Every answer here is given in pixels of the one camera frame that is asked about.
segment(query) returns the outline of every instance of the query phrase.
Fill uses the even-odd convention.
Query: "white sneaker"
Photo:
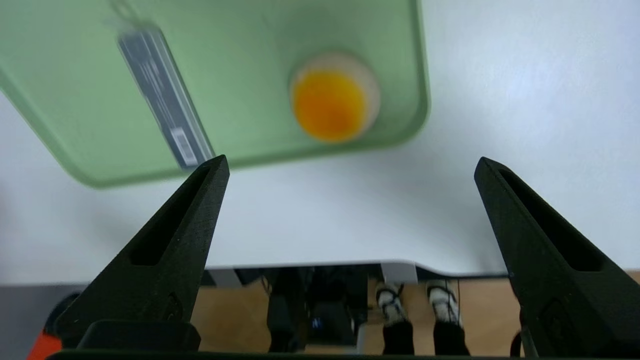
[[[385,317],[385,326],[408,321],[406,311],[402,307],[398,288],[392,284],[378,284],[376,286],[376,302]]]
[[[456,292],[451,283],[445,280],[431,280],[427,282],[427,298],[433,307],[436,319],[440,322],[458,324],[462,327],[462,319]]]

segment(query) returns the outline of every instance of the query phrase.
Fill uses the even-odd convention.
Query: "white table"
[[[504,273],[473,181],[511,167],[640,268],[640,2],[424,4],[432,110],[392,149],[232,172],[208,268],[408,262]],[[88,282],[180,180],[91,190],[0,97],[0,285]]]

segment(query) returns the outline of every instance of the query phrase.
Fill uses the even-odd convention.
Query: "egg yolk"
[[[342,142],[362,130],[365,96],[355,81],[340,72],[311,72],[294,86],[293,111],[310,136]]]

